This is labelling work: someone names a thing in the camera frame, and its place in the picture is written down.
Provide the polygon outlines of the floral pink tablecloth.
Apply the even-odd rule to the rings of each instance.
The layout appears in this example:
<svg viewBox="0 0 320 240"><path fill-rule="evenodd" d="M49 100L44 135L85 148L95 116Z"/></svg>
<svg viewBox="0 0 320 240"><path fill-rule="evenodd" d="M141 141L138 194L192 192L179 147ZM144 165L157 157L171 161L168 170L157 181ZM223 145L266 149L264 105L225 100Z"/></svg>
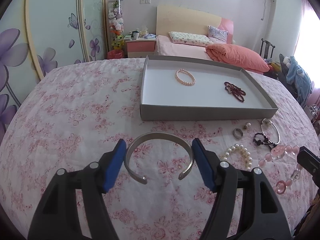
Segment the floral pink tablecloth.
<svg viewBox="0 0 320 240"><path fill-rule="evenodd" d="M26 237L49 181L59 168L80 170L119 139L147 132L199 138L222 155L236 143L242 121L151 121L140 119L142 59L82 63L50 72L27 96L1 133L1 205ZM141 144L131 167L148 178L134 181L122 168L104 201L120 239L199 239L215 194L199 169L179 180L187 153L165 140Z"/></svg>

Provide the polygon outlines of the folded salmon duvet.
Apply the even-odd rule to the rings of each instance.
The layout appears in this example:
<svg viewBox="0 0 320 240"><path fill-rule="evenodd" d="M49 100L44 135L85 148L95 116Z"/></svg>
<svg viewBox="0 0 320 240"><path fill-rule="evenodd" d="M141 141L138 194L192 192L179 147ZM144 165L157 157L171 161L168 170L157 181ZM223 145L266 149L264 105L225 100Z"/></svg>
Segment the folded salmon duvet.
<svg viewBox="0 0 320 240"><path fill-rule="evenodd" d="M231 64L244 69L265 73L268 64L253 50L234 44L210 44L206 47L208 56L216 62Z"/></svg>

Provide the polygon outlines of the small pearl earring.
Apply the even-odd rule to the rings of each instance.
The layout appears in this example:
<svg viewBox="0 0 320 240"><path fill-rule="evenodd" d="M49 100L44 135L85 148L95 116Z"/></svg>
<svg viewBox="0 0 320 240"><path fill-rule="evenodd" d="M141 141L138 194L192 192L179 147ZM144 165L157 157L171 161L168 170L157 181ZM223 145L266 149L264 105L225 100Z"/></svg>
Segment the small pearl earring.
<svg viewBox="0 0 320 240"><path fill-rule="evenodd" d="M247 123L244 124L243 129L249 129L250 126L251 126L251 123L247 122Z"/></svg>

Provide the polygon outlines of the grey shallow cardboard tray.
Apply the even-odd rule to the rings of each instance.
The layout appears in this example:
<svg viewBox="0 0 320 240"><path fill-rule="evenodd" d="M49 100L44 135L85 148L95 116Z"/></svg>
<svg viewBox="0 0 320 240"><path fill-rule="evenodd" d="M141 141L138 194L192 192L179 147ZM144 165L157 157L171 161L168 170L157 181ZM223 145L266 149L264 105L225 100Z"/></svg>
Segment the grey shallow cardboard tray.
<svg viewBox="0 0 320 240"><path fill-rule="evenodd" d="M144 121L271 118L278 107L252 72L189 57L150 55L144 63Z"/></svg>

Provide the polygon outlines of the floral sliding wardrobe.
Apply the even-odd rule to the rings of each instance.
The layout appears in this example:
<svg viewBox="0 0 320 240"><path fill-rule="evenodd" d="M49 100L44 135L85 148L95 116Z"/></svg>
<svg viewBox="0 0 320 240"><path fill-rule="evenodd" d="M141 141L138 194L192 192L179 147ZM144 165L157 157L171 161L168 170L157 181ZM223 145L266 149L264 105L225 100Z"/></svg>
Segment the floral sliding wardrobe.
<svg viewBox="0 0 320 240"><path fill-rule="evenodd" d="M1 133L49 72L106 55L106 0L1 0Z"/></svg>

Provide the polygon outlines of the dark wooden chair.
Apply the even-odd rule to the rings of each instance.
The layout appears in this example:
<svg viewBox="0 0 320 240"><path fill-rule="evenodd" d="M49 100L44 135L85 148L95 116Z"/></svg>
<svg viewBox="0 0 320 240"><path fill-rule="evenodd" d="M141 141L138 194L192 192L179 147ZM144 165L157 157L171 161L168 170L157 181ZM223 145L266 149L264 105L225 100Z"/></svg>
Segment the dark wooden chair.
<svg viewBox="0 0 320 240"><path fill-rule="evenodd" d="M266 39L261 39L261 46L260 46L260 56L263 59L272 59L273 52L276 46L274 46L271 42Z"/></svg>

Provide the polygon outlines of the red waste bin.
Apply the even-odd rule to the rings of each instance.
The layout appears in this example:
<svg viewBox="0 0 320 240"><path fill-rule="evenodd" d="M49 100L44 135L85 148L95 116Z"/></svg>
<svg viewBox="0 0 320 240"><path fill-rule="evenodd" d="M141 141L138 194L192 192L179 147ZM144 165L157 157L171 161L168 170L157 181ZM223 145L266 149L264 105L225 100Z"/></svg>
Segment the red waste bin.
<svg viewBox="0 0 320 240"><path fill-rule="evenodd" d="M121 49L113 49L108 52L107 59L123 59L124 58L124 51Z"/></svg>

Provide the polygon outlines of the thin silver hoop bangle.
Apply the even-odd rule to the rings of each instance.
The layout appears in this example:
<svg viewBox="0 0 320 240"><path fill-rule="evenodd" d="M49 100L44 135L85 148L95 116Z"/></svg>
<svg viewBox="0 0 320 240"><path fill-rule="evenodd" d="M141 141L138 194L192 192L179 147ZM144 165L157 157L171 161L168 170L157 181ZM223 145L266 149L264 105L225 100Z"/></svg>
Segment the thin silver hoop bangle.
<svg viewBox="0 0 320 240"><path fill-rule="evenodd" d="M260 131L267 137L268 143L273 145L279 145L280 133L275 123L268 118L264 118L260 122Z"/></svg>

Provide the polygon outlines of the pink bedside cabinet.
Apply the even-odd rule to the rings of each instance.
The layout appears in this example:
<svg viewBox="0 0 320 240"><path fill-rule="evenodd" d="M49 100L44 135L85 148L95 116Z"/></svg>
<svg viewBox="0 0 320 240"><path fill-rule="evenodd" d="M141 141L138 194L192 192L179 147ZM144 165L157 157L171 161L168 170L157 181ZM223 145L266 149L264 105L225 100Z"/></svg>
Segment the pink bedside cabinet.
<svg viewBox="0 0 320 240"><path fill-rule="evenodd" d="M145 58L153 55L156 50L156 39L139 38L125 41L125 51L128 58Z"/></svg>

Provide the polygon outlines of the blue plush clothing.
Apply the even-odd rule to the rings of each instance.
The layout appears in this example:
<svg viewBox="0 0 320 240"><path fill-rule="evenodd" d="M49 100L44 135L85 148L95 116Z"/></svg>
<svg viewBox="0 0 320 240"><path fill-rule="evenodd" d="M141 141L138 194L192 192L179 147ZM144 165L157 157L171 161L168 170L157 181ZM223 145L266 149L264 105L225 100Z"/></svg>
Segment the blue plush clothing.
<svg viewBox="0 0 320 240"><path fill-rule="evenodd" d="M297 90L297 101L303 108L312 93L312 83L308 74L298 64L294 56L290 56L290 66L286 75L286 81L289 85L294 84Z"/></svg>

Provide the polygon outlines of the pink window curtain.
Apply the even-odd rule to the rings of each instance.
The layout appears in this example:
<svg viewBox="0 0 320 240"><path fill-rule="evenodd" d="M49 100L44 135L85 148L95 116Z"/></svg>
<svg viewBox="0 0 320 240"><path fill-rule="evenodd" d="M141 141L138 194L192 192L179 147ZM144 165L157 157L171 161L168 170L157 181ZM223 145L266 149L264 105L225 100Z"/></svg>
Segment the pink window curtain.
<svg viewBox="0 0 320 240"><path fill-rule="evenodd" d="M302 5L305 70L313 84L309 102L319 106L319 17L308 0L302 0Z"/></svg>

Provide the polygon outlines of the lilac patterned pillow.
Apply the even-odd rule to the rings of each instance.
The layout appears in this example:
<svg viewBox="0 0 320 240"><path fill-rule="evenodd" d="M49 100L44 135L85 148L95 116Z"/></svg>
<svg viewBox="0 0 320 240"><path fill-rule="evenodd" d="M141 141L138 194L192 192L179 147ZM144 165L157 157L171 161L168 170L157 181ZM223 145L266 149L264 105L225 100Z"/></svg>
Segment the lilac patterned pillow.
<svg viewBox="0 0 320 240"><path fill-rule="evenodd" d="M214 26L208 26L208 38L215 43L227 43L229 32L220 30Z"/></svg>

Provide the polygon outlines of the floral white pillow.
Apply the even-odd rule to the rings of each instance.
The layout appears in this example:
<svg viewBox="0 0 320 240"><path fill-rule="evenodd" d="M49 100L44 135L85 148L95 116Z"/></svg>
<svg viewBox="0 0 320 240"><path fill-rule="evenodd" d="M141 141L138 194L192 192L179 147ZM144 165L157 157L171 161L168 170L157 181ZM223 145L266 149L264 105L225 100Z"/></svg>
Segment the floral white pillow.
<svg viewBox="0 0 320 240"><path fill-rule="evenodd" d="M183 33L178 31L169 32L172 43L186 44L190 46L207 47L213 42L205 35Z"/></svg>

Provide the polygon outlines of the pink bed with headboard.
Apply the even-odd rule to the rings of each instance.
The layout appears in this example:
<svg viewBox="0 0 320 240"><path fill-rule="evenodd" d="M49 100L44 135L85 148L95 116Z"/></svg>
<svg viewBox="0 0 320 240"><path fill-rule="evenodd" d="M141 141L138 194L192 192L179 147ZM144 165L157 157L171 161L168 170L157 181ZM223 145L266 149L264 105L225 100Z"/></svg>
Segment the pink bed with headboard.
<svg viewBox="0 0 320 240"><path fill-rule="evenodd" d="M178 31L205 35L208 37L209 25L229 32L227 43L213 42L213 44L236 45L233 40L233 21L198 10L174 7L170 5L159 5L157 7L157 37L155 52L158 55L182 56L213 61L206 53L206 47L172 43L169 36L169 32ZM263 74L251 69L249 71Z"/></svg>

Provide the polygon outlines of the plush toy display tube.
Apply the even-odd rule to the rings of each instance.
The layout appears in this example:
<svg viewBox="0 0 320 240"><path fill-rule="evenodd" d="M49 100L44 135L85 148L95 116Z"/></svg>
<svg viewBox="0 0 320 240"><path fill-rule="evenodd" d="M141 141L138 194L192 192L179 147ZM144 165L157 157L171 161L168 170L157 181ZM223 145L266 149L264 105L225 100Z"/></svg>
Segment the plush toy display tube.
<svg viewBox="0 0 320 240"><path fill-rule="evenodd" d="M107 31L110 50L122 50L124 46L123 0L107 3Z"/></svg>

